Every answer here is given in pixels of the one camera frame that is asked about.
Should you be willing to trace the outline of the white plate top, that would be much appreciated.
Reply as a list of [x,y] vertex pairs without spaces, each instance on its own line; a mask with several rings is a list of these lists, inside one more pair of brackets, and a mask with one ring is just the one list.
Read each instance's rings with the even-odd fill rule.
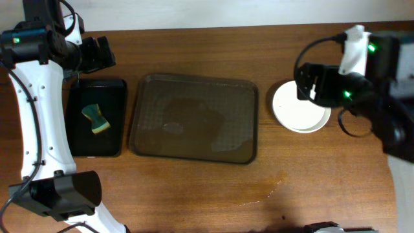
[[329,121],[331,108],[320,107],[308,100],[299,100],[295,81],[278,87],[272,97],[271,107],[279,123],[296,133],[313,133]]

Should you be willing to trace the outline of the green yellow sponge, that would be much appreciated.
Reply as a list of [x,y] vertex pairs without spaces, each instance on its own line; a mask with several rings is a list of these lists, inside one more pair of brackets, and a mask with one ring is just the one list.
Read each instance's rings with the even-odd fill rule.
[[96,135],[111,127],[107,119],[102,115],[98,104],[87,105],[82,109],[82,114],[91,122],[91,131]]

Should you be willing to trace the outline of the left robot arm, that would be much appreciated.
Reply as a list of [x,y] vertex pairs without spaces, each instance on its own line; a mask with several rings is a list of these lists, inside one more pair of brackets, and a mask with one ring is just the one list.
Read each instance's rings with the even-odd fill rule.
[[83,19],[66,1],[24,1],[25,20],[1,34],[1,65],[16,92],[23,136],[21,183],[8,202],[82,232],[127,232],[102,203],[94,171],[78,172],[62,103],[66,79],[115,64],[107,38],[82,38]]

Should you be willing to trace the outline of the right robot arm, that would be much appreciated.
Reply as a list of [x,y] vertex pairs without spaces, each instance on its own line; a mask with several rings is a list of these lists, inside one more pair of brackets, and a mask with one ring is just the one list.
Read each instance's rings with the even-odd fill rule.
[[[339,65],[302,63],[314,46],[342,47]],[[397,202],[399,232],[413,231],[413,32],[368,32],[355,25],[308,44],[294,63],[298,98],[341,108],[371,123],[382,142]]]

